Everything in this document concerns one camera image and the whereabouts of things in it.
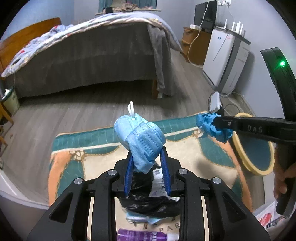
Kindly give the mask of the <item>right hand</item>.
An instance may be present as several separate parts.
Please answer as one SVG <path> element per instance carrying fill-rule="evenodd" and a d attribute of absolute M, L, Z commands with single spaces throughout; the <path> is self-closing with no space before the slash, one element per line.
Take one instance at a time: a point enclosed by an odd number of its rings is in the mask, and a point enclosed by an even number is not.
<path fill-rule="evenodd" d="M 285 183 L 285 178 L 295 178 L 295 163 L 293 163 L 288 169 L 284 170 L 280 161 L 284 159 L 284 149 L 283 146 L 278 144 L 274 150 L 274 189 L 273 195 L 276 200 L 278 200 L 281 194 L 286 194 L 287 185 Z"/>

